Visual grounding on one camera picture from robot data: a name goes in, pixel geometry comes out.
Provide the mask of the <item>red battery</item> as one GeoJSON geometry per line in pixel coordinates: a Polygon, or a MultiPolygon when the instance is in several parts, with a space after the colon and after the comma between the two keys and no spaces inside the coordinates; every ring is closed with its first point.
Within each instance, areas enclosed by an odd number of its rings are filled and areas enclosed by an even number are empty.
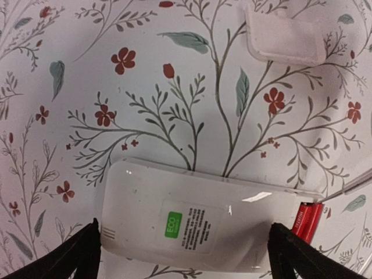
{"type": "Polygon", "coordinates": [[[291,231],[298,237],[301,237],[305,230],[305,227],[312,215],[312,207],[312,204],[309,203],[300,204],[294,224],[291,229],[291,231]]]}
{"type": "Polygon", "coordinates": [[[324,205],[322,203],[317,203],[312,205],[312,211],[310,217],[305,225],[301,238],[307,243],[310,244],[314,237],[316,228],[318,226],[321,214],[323,212],[324,205]]]}

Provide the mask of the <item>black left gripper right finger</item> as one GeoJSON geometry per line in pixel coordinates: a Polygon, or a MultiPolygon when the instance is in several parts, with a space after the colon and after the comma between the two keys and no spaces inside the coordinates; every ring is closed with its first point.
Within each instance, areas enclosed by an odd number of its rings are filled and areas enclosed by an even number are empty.
{"type": "Polygon", "coordinates": [[[281,223],[273,223],[269,232],[269,260],[274,279],[362,278],[358,273],[322,255],[281,223]]]}

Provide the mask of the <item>white battery compartment cover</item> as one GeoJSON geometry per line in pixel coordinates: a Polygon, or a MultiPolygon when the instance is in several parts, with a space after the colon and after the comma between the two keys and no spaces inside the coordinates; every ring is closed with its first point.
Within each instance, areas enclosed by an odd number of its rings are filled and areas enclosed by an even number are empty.
{"type": "Polygon", "coordinates": [[[317,66],[325,62],[323,34],[317,23],[255,12],[244,6],[249,53],[257,60],[317,66]]]}

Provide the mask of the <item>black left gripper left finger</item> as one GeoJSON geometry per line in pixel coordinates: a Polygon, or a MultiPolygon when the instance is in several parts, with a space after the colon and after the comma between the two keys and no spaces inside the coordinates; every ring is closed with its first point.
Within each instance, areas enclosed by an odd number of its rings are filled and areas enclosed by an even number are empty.
{"type": "Polygon", "coordinates": [[[99,223],[93,219],[53,251],[6,278],[97,278],[100,259],[99,223]]]}

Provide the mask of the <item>floral patterned table mat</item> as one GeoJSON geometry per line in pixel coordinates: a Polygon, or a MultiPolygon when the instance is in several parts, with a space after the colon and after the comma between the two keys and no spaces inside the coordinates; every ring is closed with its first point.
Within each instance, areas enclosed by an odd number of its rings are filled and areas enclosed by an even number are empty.
{"type": "MultiPolygon", "coordinates": [[[[100,218],[136,158],[326,198],[371,177],[370,1],[2,1],[1,276],[100,218]],[[317,23],[317,66],[257,60],[244,6],[317,23]]],[[[371,277],[371,182],[312,245],[371,277]]],[[[103,252],[99,278],[270,278],[103,252]]]]}

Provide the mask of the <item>white remote control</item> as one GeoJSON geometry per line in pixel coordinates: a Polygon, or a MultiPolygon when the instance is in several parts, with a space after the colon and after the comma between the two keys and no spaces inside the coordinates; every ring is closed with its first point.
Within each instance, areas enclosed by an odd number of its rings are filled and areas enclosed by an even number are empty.
{"type": "Polygon", "coordinates": [[[300,204],[319,196],[128,158],[108,170],[101,244],[164,266],[262,273],[271,225],[291,227],[300,204]]]}

